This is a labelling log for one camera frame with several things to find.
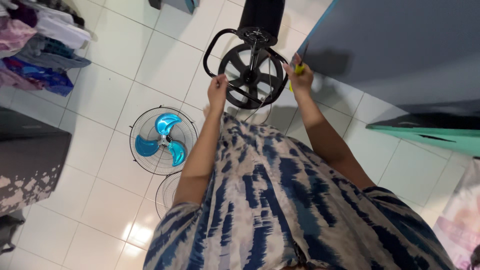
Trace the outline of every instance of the yellow screwdriver handle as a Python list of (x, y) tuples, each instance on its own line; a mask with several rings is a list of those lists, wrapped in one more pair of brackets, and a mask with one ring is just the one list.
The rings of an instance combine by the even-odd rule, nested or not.
[[(296, 65), (295, 65), (295, 70), (294, 70), (295, 74), (297, 74), (297, 75), (301, 74), (301, 73), (303, 72), (303, 68), (304, 68), (304, 67), (305, 67), (304, 65), (296, 64)], [(293, 92), (292, 83), (291, 83), (291, 82), (290, 82), (290, 92)]]

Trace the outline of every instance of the tie-dye shirt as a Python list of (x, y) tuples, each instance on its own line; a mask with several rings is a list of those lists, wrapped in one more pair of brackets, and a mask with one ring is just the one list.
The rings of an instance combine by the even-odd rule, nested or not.
[(359, 190), (304, 144), (223, 117), (201, 205), (174, 206), (145, 270), (455, 269), (422, 218), (381, 187)]

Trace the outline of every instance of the fan guard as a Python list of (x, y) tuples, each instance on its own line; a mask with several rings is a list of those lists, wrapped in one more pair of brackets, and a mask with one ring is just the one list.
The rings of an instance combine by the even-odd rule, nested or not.
[(162, 219), (166, 212), (172, 208), (173, 198), (175, 197), (175, 192), (179, 185), (180, 175), (181, 173), (175, 173), (167, 176), (156, 191), (156, 211), (160, 219)]
[(173, 157), (167, 147), (160, 145), (158, 151), (149, 157), (143, 157), (135, 150), (135, 139), (140, 135), (145, 140), (157, 140), (160, 134), (155, 130), (155, 120), (164, 113), (173, 113), (181, 119), (180, 123), (175, 124), (170, 130), (170, 136), (174, 141), (181, 143), (186, 151), (186, 155), (190, 154), (193, 145), (197, 141), (197, 131), (193, 126), (193, 122), (181, 113), (179, 110), (162, 107), (154, 108), (143, 113), (133, 124), (130, 131), (130, 150), (135, 161), (145, 170), (158, 174), (170, 175), (180, 172), (185, 162), (173, 167)]

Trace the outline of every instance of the electric cord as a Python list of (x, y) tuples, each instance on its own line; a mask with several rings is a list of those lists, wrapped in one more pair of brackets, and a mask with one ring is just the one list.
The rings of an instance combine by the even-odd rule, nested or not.
[[(254, 115), (254, 114), (262, 107), (262, 105), (265, 103), (265, 100), (267, 99), (267, 97), (269, 97), (269, 96), (272, 94), (273, 89), (272, 89), (272, 77), (271, 77), (271, 75), (270, 75), (270, 61), (271, 61), (271, 59), (270, 59), (270, 53), (269, 53), (269, 54), (268, 54), (268, 83), (269, 83), (269, 85), (270, 85), (270, 93), (262, 100), (262, 103), (260, 104), (260, 106), (259, 106), (257, 109), (255, 109), (255, 110), (252, 112), (252, 114), (251, 114), (249, 117), (247, 117), (247, 119), (245, 119), (245, 122), (246, 122), (252, 115)], [(268, 119), (268, 117), (270, 116), (270, 113), (271, 113), (271, 112), (272, 112), (272, 104), (270, 103), (270, 111), (268, 112), (268, 115), (267, 115), (267, 117), (265, 118), (265, 120), (262, 122), (262, 124), (265, 123), (265, 121), (267, 121), (267, 119)]]

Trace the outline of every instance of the hand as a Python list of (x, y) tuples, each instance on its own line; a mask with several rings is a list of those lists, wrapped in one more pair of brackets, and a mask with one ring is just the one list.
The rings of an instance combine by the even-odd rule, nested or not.
[(227, 99), (227, 85), (228, 79), (225, 74), (220, 74), (212, 79), (208, 87), (208, 101), (210, 102), (210, 111), (221, 114), (225, 107), (225, 100)]
[[(300, 55), (295, 53), (292, 63), (295, 65), (300, 62)], [(283, 64), (283, 69), (285, 69), (285, 72), (288, 74), (288, 78), (292, 83), (292, 90), (295, 98), (299, 96), (310, 96), (313, 82), (313, 72), (307, 64), (303, 63), (303, 66), (303, 72), (301, 74), (295, 74), (291, 66)]]

